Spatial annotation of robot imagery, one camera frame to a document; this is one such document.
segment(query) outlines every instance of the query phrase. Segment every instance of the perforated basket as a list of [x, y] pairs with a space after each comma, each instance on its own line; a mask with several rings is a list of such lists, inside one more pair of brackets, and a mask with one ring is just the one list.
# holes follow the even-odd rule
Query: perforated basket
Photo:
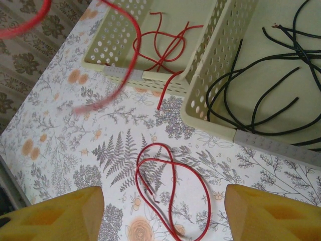
[[[168, 64], [173, 71], [183, 71], [174, 78], [167, 91], [175, 95], [185, 95], [196, 68], [210, 37], [216, 28], [218, 19], [225, 7], [226, 0], [115, 0], [115, 4], [131, 13], [140, 25], [141, 32], [155, 31], [159, 23], [159, 16], [150, 12], [162, 12], [163, 23], [160, 31], [177, 35], [189, 21], [189, 26], [203, 25], [203, 28], [192, 29], [184, 35], [186, 47], [182, 56]], [[127, 67], [133, 57], [133, 41], [136, 32], [132, 23], [117, 11], [108, 10], [102, 20], [90, 47], [88, 48], [82, 65], [96, 71], [103, 72], [114, 82], [121, 82]], [[142, 39], [141, 53], [158, 60], [153, 46], [154, 35], [146, 35]], [[161, 53], [165, 51], [172, 38], [159, 35], [157, 47]], [[181, 50], [177, 47], [169, 56], [175, 57]], [[135, 70], [128, 85], [161, 92], [171, 74], [165, 72], [144, 71], [154, 63], [139, 57]]]
[[[235, 69], [244, 68], [272, 54], [286, 53], [287, 49], [272, 43], [263, 35], [262, 27], [277, 39], [291, 45], [284, 33], [271, 26], [274, 23], [280, 23], [291, 27], [294, 15], [303, 2], [303, 0], [227, 0], [182, 105], [181, 116], [187, 125], [204, 130], [210, 135], [270, 152], [288, 160], [302, 161], [305, 165], [309, 164], [314, 168], [321, 167], [321, 154], [289, 145], [289, 143], [320, 137], [320, 122], [295, 134], [265, 138], [235, 130], [234, 126], [214, 115], [210, 115], [211, 122], [207, 121], [206, 92], [216, 79], [231, 70], [240, 40], [243, 39], [243, 45]], [[321, 35], [318, 11], [321, 9], [321, 2], [311, 1], [309, 4], [299, 16], [297, 29]], [[318, 40], [307, 39], [304, 36], [298, 36], [298, 40], [306, 49], [320, 49]], [[299, 101], [277, 118], [259, 126], [258, 129], [263, 132], [278, 132], [302, 126], [315, 119], [321, 112], [319, 104], [321, 96], [315, 87], [308, 66], [300, 60], [268, 61], [237, 77], [230, 84], [227, 94], [229, 107], [234, 115], [242, 123], [250, 124], [254, 107], [262, 94], [297, 66], [301, 69], [286, 79], [262, 102], [256, 120], [266, 119], [284, 108], [297, 96]], [[211, 99], [226, 80], [225, 78], [213, 88]], [[218, 114], [231, 119], [226, 111], [222, 94], [213, 109]], [[315, 144], [307, 148], [319, 147], [320, 144]]]

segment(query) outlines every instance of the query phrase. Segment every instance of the yellow object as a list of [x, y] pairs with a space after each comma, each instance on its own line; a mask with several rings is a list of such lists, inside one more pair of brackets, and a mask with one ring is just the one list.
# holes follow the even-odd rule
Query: yellow object
[[97, 241], [104, 212], [101, 187], [88, 187], [5, 214], [0, 241]]
[[234, 241], [321, 241], [321, 208], [242, 185], [226, 188]]

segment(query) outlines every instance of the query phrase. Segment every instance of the floral tablecloth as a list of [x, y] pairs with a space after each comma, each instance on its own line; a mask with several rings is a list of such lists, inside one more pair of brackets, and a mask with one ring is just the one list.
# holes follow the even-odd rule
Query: floral tablecloth
[[[212, 202], [204, 240], [232, 240], [224, 195], [238, 183], [321, 206], [321, 172], [244, 148], [185, 125], [182, 98], [127, 87], [109, 106], [75, 116], [72, 107], [94, 103], [116, 85], [81, 67], [107, 7], [94, 0], [0, 138], [0, 152], [32, 204], [80, 188], [103, 188], [105, 213], [99, 240], [173, 240], [142, 201], [134, 184], [135, 160], [146, 145], [169, 145], [177, 161], [207, 181]], [[161, 157], [158, 147], [145, 156]], [[150, 163], [146, 176], [167, 213], [171, 168]], [[177, 230], [193, 240], [204, 229], [207, 199], [189, 171], [177, 167], [173, 207]]]

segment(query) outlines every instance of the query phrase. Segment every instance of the plastic basket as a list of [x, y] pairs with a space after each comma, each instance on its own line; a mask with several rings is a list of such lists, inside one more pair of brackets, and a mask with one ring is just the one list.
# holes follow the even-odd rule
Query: plastic basket
[[[320, 122], [295, 134], [266, 139], [258, 135], [236, 131], [233, 126], [213, 115], [211, 115], [211, 122], [207, 121], [206, 92], [217, 78], [230, 71], [240, 40], [243, 39], [243, 45], [235, 69], [243, 68], [268, 55], [288, 52], [287, 49], [268, 40], [263, 35], [262, 27], [265, 27], [275, 38], [291, 44], [281, 30], [273, 29], [271, 26], [274, 23], [279, 23], [291, 27], [295, 12], [302, 3], [303, 1], [291, 0], [228, 0], [226, 2], [183, 102], [181, 116], [187, 125], [204, 130], [213, 136], [253, 146], [266, 152], [271, 151], [276, 155], [281, 153], [283, 157], [293, 158], [294, 160], [298, 160], [298, 156], [301, 154], [303, 159], [307, 159], [304, 154], [309, 153], [311, 159], [317, 162], [317, 164], [314, 164], [321, 167], [320, 154], [306, 148], [289, 145], [289, 143], [308, 141], [320, 137]], [[297, 29], [320, 35], [318, 9], [321, 9], [320, 1], [311, 1], [307, 4], [299, 15]], [[304, 36], [298, 36], [298, 40], [304, 48], [320, 49], [319, 41], [309, 39], [304, 41], [304, 38]], [[264, 100], [257, 113], [257, 121], [271, 116], [297, 96], [299, 101], [274, 120], [264, 124], [259, 130], [264, 132], [288, 130], [315, 119], [321, 112], [321, 105], [319, 104], [321, 97], [319, 90], [315, 87], [308, 66], [305, 66], [300, 60], [267, 61], [267, 63], [262, 63], [235, 79], [228, 90], [228, 102], [235, 116], [240, 118], [243, 123], [250, 124], [255, 104], [260, 96], [297, 66], [300, 66], [301, 69], [290, 76], [289, 79], [286, 79]], [[214, 88], [211, 95], [214, 96], [216, 91], [217, 89]], [[221, 99], [216, 101], [213, 109], [220, 115], [231, 119], [225, 109], [222, 97], [221, 94]], [[242, 136], [247, 136], [242, 138], [243, 141], [241, 142], [236, 140], [236, 137], [240, 137], [238, 132], [242, 133]], [[314, 144], [307, 148], [319, 147], [320, 144]]]
[[[114, 3], [136, 18], [142, 33], [157, 29], [159, 16], [152, 16], [150, 12], [163, 13], [160, 31], [169, 34], [178, 34], [188, 21], [190, 26], [204, 25], [203, 28], [186, 32], [184, 35], [186, 47], [183, 55], [178, 60], [166, 64], [173, 71], [184, 70], [172, 80], [167, 93], [185, 95], [189, 87], [186, 80], [192, 79], [226, 0], [202, 0], [201, 4], [199, 0], [115, 0]], [[114, 82], [121, 82], [133, 56], [132, 43], [135, 38], [136, 32], [131, 22], [117, 11], [109, 9], [82, 60], [82, 65], [103, 72]], [[158, 60], [153, 47], [153, 38], [154, 35], [143, 37], [140, 52]], [[171, 41], [172, 38], [159, 35], [157, 37], [159, 51], [164, 52]], [[177, 47], [170, 57], [177, 56], [180, 50], [181, 48]], [[151, 66], [153, 63], [139, 57], [128, 85], [161, 92], [171, 74], [144, 71]]]

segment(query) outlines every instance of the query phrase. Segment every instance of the tangled black wire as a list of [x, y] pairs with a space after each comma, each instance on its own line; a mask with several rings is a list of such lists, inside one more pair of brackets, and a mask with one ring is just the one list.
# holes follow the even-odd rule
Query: tangled black wire
[[[274, 39], [273, 37], [271, 37], [265, 28], [262, 28], [264, 35], [271, 41], [275, 42], [278, 45], [281, 45], [283, 47], [286, 47], [290, 50], [295, 51], [295, 53], [286, 53], [286, 54], [277, 54], [277, 55], [271, 55], [271, 56], [267, 56], [264, 58], [261, 58], [253, 63], [251, 63], [250, 65], [248, 65], [247, 67], [243, 68], [243, 69], [239, 69], [239, 70], [234, 70], [235, 65], [236, 65], [236, 61], [237, 58], [239, 56], [240, 50], [241, 50], [241, 46], [242, 46], [242, 42], [243, 40], [240, 41], [237, 53], [236, 53], [236, 57], [233, 61], [232, 64], [232, 68], [231, 71], [229, 73], [224, 74], [223, 76], [221, 76], [220, 78], [218, 78], [208, 89], [207, 93], [206, 93], [206, 105], [208, 108], [208, 112], [207, 112], [207, 121], [211, 121], [210, 120], [210, 114], [215, 115], [216, 117], [228, 122], [229, 124], [232, 124], [233, 126], [235, 126], [235, 129], [238, 130], [243, 130], [243, 131], [247, 131], [247, 132], [251, 132], [253, 134], [259, 134], [259, 135], [264, 135], [264, 136], [280, 136], [280, 135], [287, 135], [287, 134], [291, 134], [291, 133], [295, 133], [295, 132], [299, 132], [302, 131], [304, 129], [307, 129], [311, 126], [313, 126], [314, 124], [316, 124], [317, 122], [319, 122], [321, 120], [321, 113], [314, 119], [312, 120], [310, 123], [307, 123], [303, 126], [291, 129], [291, 130], [286, 130], [286, 131], [281, 131], [281, 132], [274, 132], [274, 133], [268, 133], [268, 132], [261, 132], [255, 129], [255, 127], [262, 125], [264, 123], [267, 123], [268, 121], [276, 118], [277, 116], [279, 116], [281, 113], [285, 112], [286, 110], [288, 110], [289, 108], [291, 108], [298, 100], [299, 98], [296, 97], [292, 102], [290, 102], [287, 106], [285, 106], [284, 108], [282, 108], [281, 110], [279, 110], [278, 112], [276, 112], [275, 114], [271, 115], [270, 117], [259, 121], [259, 122], [255, 122], [255, 117], [257, 114], [257, 111], [259, 109], [259, 106], [261, 104], [261, 102], [263, 101], [263, 99], [271, 92], [273, 91], [277, 86], [279, 86], [287, 77], [289, 77], [291, 74], [293, 74], [294, 72], [296, 72], [299, 67], [296, 67], [295, 69], [291, 70], [289, 73], [287, 73], [284, 77], [282, 77], [276, 84], [274, 84], [272, 87], [270, 87], [258, 100], [258, 102], [255, 105], [253, 114], [252, 114], [252, 119], [251, 119], [251, 124], [250, 125], [245, 125], [243, 124], [241, 121], [239, 121], [239, 119], [237, 119], [235, 117], [235, 115], [232, 113], [231, 109], [229, 108], [228, 102], [227, 102], [227, 92], [228, 92], [228, 88], [229, 88], [229, 84], [235, 80], [239, 75], [241, 75], [242, 73], [244, 73], [246, 70], [252, 68], [253, 66], [257, 65], [258, 63], [267, 61], [267, 60], [301, 60], [303, 61], [305, 64], [307, 64], [311, 70], [313, 79], [318, 87], [318, 89], [321, 92], [321, 83], [316, 75], [316, 71], [319, 72], [321, 74], [321, 68], [319, 68], [318, 66], [316, 66], [315, 64], [312, 63], [313, 59], [321, 59], [321, 55], [318, 53], [321, 53], [321, 50], [305, 50], [303, 49], [303, 47], [298, 43], [296, 36], [297, 35], [303, 35], [306, 37], [310, 37], [310, 38], [315, 38], [315, 39], [321, 39], [321, 36], [319, 35], [313, 35], [313, 34], [309, 34], [309, 33], [305, 33], [302, 31], [297, 31], [296, 30], [296, 21], [298, 18], [299, 13], [301, 12], [301, 10], [303, 9], [303, 7], [309, 2], [310, 0], [306, 0], [301, 6], [300, 8], [297, 10], [294, 19], [293, 19], [293, 26], [292, 29], [291, 28], [285, 28], [282, 25], [274, 25], [274, 28], [278, 28], [281, 31], [283, 31], [286, 36], [293, 42], [293, 46], [288, 45], [286, 43], [283, 43], [277, 39]], [[211, 91], [212, 89], [220, 82], [222, 81], [224, 78], [228, 77], [227, 81], [222, 85], [222, 87], [216, 92], [214, 98], [212, 99], [212, 101], [210, 101], [210, 96], [211, 96]], [[221, 116], [220, 114], [218, 114], [217, 112], [215, 112], [213, 110], [213, 105], [215, 103], [215, 101], [218, 99], [220, 93], [223, 92], [223, 100], [224, 100], [224, 106], [228, 112], [228, 114], [230, 115], [230, 117], [233, 120], [230, 120], [226, 117]], [[292, 145], [294, 146], [307, 146], [307, 145], [312, 145], [312, 144], [316, 144], [321, 142], [321, 137], [313, 139], [313, 140], [309, 140], [309, 141], [305, 141], [305, 142], [300, 142], [300, 143], [293, 143]], [[316, 148], [316, 149], [311, 149], [313, 151], [321, 151], [321, 148]]]

